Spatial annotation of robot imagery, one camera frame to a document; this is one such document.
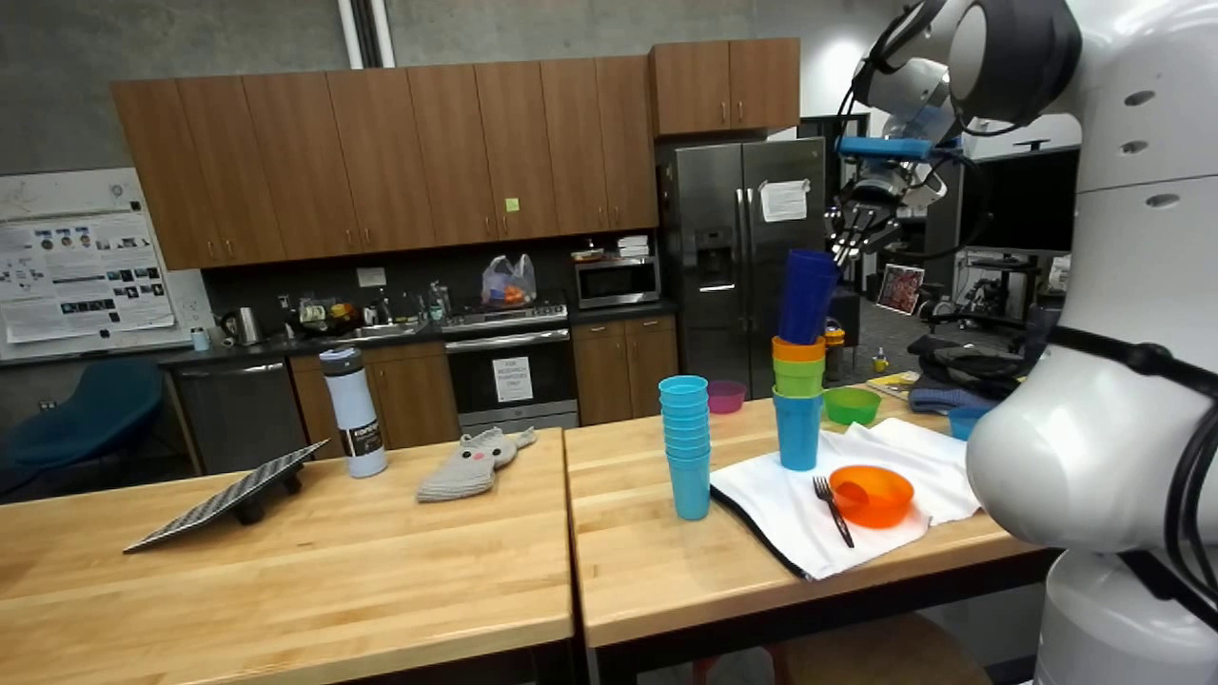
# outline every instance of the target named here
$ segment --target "refrigerator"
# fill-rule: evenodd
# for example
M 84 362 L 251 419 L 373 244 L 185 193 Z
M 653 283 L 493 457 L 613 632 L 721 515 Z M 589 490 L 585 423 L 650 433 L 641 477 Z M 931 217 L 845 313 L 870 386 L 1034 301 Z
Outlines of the refrigerator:
M 827 246 L 827 140 L 661 150 L 657 201 L 680 368 L 770 396 L 787 246 Z

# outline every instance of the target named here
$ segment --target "wooden tabletop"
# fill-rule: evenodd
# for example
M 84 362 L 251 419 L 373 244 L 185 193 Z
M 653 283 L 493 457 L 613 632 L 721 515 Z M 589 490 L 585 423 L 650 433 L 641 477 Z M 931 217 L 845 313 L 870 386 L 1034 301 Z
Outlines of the wooden tabletop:
M 883 411 L 906 414 L 897 401 L 883 401 Z M 771 450 L 771 401 L 754 401 L 737 414 L 712 414 L 712 469 Z M 721 502 L 705 523 L 679 523 L 657 419 L 566 429 L 566 478 L 589 646 L 615 646 L 1031 553 L 977 515 L 938 527 L 918 546 L 827 584 L 795 579 L 756 532 Z
M 0 508 L 4 683 L 350 683 L 566 638 L 563 433 L 492 496 L 417 508 L 449 454 L 401 450 L 375 478 L 313 462 L 260 527 L 136 554 L 237 477 Z

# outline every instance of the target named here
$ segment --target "blue chair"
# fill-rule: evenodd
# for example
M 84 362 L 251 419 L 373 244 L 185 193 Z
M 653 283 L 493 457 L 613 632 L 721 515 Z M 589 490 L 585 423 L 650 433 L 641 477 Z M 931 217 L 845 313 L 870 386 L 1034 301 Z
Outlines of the blue chair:
M 75 391 L 0 438 L 0 497 L 41 497 L 118 483 L 122 454 L 136 444 L 165 402 L 150 362 L 93 362 Z

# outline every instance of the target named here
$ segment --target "pipe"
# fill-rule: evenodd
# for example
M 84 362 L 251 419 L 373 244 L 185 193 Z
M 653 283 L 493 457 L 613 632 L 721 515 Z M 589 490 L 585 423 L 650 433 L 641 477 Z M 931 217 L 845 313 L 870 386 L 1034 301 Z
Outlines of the pipe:
M 350 69 L 364 69 L 364 53 L 359 50 L 359 37 L 354 37 L 350 0 L 336 0 L 336 3 L 337 3 L 337 27 L 341 27 L 341 45 L 345 45 L 345 64 L 350 64 Z
M 395 69 L 383 0 L 373 0 L 373 23 L 375 23 L 381 69 Z

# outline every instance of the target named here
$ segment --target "white robot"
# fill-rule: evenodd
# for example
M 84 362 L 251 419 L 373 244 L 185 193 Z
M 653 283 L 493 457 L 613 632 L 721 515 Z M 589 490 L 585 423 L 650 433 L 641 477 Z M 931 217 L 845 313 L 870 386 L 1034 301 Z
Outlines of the white robot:
M 1034 683 L 1218 685 L 1218 3 L 920 0 L 854 100 L 892 113 L 894 146 L 841 201 L 845 254 L 945 193 L 910 140 L 1081 123 L 1066 313 L 968 472 L 1007 532 L 1066 548 Z

